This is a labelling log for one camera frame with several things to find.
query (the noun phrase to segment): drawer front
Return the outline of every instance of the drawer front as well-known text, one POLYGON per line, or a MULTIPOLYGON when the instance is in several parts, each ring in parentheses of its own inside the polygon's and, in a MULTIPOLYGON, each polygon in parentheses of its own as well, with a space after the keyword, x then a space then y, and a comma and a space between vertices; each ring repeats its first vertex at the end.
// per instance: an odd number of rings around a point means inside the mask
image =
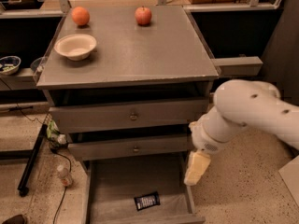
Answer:
POLYGON ((207 98, 191 98, 53 107, 50 113, 61 133, 81 133, 189 123, 199 119, 207 105, 207 98))
POLYGON ((91 161, 149 154, 182 152, 193 149, 187 134, 152 136, 147 138, 119 139, 68 146, 78 161, 91 161))

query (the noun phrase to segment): drawer bottom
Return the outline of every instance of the drawer bottom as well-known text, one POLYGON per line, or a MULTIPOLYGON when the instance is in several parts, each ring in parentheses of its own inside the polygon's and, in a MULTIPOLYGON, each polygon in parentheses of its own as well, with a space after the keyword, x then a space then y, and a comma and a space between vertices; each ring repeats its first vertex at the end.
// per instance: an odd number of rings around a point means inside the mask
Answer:
POLYGON ((204 223, 193 213, 180 154, 91 162, 90 223, 204 223), (137 211, 134 197, 157 191, 160 205, 137 211))

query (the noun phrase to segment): drawer knob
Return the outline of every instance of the drawer knob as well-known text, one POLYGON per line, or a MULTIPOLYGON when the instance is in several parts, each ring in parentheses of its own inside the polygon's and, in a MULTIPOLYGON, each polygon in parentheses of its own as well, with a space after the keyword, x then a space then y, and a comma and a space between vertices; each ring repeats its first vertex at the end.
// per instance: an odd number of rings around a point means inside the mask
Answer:
POLYGON ((134 152, 134 153, 139 152, 139 147, 138 147, 138 146, 134 146, 134 147, 133 147, 133 152, 134 152))
POLYGON ((130 115, 130 120, 131 121, 135 121, 135 120, 137 120, 138 119, 138 115, 136 114, 136 113, 132 113, 131 115, 130 115))

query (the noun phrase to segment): cabinet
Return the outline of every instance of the cabinet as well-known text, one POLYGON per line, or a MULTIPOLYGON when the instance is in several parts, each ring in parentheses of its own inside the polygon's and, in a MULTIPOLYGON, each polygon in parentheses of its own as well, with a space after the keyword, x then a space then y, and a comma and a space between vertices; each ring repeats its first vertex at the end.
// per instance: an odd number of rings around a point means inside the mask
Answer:
POLYGON ((90 8, 85 27, 69 13, 53 42, 87 34, 97 47, 80 62, 51 50, 37 82, 88 174, 83 223, 204 221, 182 183, 183 156, 192 149, 188 124, 206 112, 218 72, 181 6, 150 8, 150 26, 135 23, 135 7, 90 8), (153 190, 162 204, 136 212, 134 196, 153 190))

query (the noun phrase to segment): brown shoe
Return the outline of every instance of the brown shoe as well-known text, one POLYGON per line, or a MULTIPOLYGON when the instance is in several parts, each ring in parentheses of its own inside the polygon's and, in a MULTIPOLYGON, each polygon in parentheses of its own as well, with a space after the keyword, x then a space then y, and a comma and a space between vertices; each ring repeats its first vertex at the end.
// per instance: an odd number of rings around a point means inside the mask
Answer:
POLYGON ((16 215, 15 217, 7 219, 2 224, 26 224, 26 223, 27 223, 27 217, 19 214, 19 215, 16 215))

